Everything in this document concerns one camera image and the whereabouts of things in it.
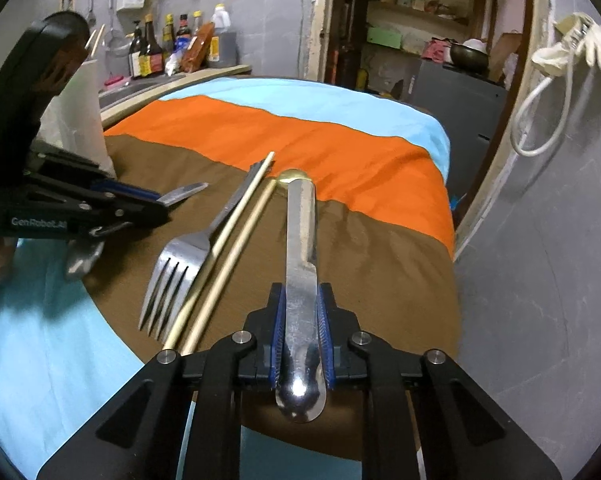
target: jar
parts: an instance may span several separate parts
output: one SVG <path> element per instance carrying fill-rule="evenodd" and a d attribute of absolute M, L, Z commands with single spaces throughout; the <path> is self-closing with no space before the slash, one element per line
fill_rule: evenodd
<path fill-rule="evenodd" d="M 412 0 L 412 9 L 423 10 L 425 12 L 425 0 Z"/>

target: soy sauce bottle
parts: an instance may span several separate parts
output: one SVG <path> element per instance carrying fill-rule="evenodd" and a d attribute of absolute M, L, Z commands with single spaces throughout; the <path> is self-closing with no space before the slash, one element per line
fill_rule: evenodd
<path fill-rule="evenodd" d="M 143 60 L 141 59 L 141 55 L 147 47 L 147 42 L 145 41 L 145 38 L 143 38 L 140 21 L 134 23 L 136 24 L 136 28 L 134 29 L 134 39 L 132 40 L 132 44 L 130 44 L 128 61 L 132 79 L 139 79 L 143 77 L 141 69 Z"/>
<path fill-rule="evenodd" d="M 147 46 L 143 52 L 144 67 L 143 75 L 145 77 L 165 73 L 165 60 L 163 59 L 163 49 L 156 41 L 154 33 L 154 18 L 151 14 L 145 16 L 145 39 Z"/>

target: wooden chopstick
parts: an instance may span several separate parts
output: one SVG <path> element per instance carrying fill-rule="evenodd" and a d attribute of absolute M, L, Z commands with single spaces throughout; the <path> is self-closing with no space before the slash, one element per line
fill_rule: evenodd
<path fill-rule="evenodd" d="M 94 36 L 96 35 L 96 29 L 92 30 L 92 33 L 89 35 L 89 39 L 87 40 L 87 43 L 85 43 L 85 50 L 89 49 L 89 44 L 92 42 L 92 40 L 94 39 Z"/>
<path fill-rule="evenodd" d="M 94 48 L 92 49 L 92 53 L 90 57 L 94 57 L 94 55 L 96 54 L 96 50 L 98 49 L 98 43 L 101 39 L 101 36 L 103 36 L 103 31 L 104 31 L 104 23 L 103 25 L 101 25 L 101 30 L 98 31 L 98 36 L 96 37 L 96 41 L 94 42 Z"/>
<path fill-rule="evenodd" d="M 209 294 L 207 295 L 205 302 L 202 304 L 202 307 L 200 308 L 200 311 L 194 320 L 194 325 L 187 336 L 181 351 L 181 355 L 191 354 L 194 352 L 194 350 L 196 350 L 196 347 L 200 342 L 200 338 L 207 328 L 207 323 L 209 323 L 210 318 L 212 317 L 214 308 L 218 303 L 218 298 L 220 298 L 225 285 L 227 285 L 231 272 L 234 270 L 234 267 L 236 267 L 236 263 L 238 262 L 240 255 L 247 245 L 249 236 L 256 227 L 256 222 L 258 222 L 258 220 L 261 218 L 265 206 L 272 197 L 274 189 L 276 189 L 276 182 L 276 179 L 273 178 L 270 179 L 266 184 L 263 192 L 258 197 L 258 202 L 256 202 L 256 205 L 251 210 L 247 221 L 245 221 L 245 225 L 238 234 L 238 238 L 236 238 L 234 245 L 232 245 L 231 249 L 229 250 L 227 258 L 225 261 L 223 261 L 222 266 L 220 266 L 220 270 L 218 271 L 218 275 L 212 284 L 212 288 L 210 288 Z"/>
<path fill-rule="evenodd" d="M 196 304 L 196 301 L 200 296 L 200 292 L 202 291 L 202 288 L 205 286 L 207 279 L 212 273 L 213 266 L 216 264 L 216 261 L 218 260 L 218 257 L 220 256 L 223 247 L 225 247 L 225 243 L 227 243 L 227 240 L 229 239 L 229 235 L 231 235 L 231 232 L 238 223 L 238 219 L 245 210 L 249 199 L 256 191 L 256 188 L 263 180 L 263 177 L 265 176 L 267 171 L 269 171 L 269 166 L 271 165 L 272 160 L 274 160 L 274 152 L 270 152 L 269 155 L 267 155 L 267 158 L 264 160 L 263 166 L 261 166 L 260 170 L 258 170 L 256 177 L 247 187 L 243 198 L 240 199 L 240 202 L 238 202 L 238 205 L 236 206 L 234 211 L 232 211 L 232 214 L 226 221 L 225 226 L 216 238 L 216 241 L 212 246 L 210 254 L 208 254 L 204 264 L 202 264 L 202 267 L 200 268 L 198 275 L 196 276 L 196 279 L 194 280 L 194 285 L 192 286 L 192 290 L 189 294 L 189 297 L 187 298 L 187 301 L 185 301 L 183 308 L 178 313 L 178 317 L 176 318 L 173 327 L 169 331 L 169 335 L 167 336 L 167 340 L 165 341 L 165 345 L 163 347 L 164 349 L 176 349 L 178 340 L 180 339 L 180 336 L 183 333 L 187 322 L 189 321 L 189 317 L 191 316 L 192 311 L 194 310 L 194 305 Z"/>

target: red bag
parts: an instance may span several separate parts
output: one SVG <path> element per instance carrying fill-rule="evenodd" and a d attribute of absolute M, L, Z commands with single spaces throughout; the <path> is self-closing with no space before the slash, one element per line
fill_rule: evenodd
<path fill-rule="evenodd" d="M 432 38 L 425 47 L 421 59 L 431 59 L 436 63 L 445 62 L 445 51 L 450 47 L 450 42 Z"/>

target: orange stripe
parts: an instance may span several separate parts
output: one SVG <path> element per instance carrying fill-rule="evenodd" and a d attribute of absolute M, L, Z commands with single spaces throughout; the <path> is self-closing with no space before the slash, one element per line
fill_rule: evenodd
<path fill-rule="evenodd" d="M 105 134 L 188 148 L 245 171 L 274 151 L 273 173 L 306 171 L 319 200 L 337 200 L 376 220 L 430 235 L 452 253 L 443 178 L 427 150 L 404 139 L 279 117 L 206 96 L 155 101 Z"/>

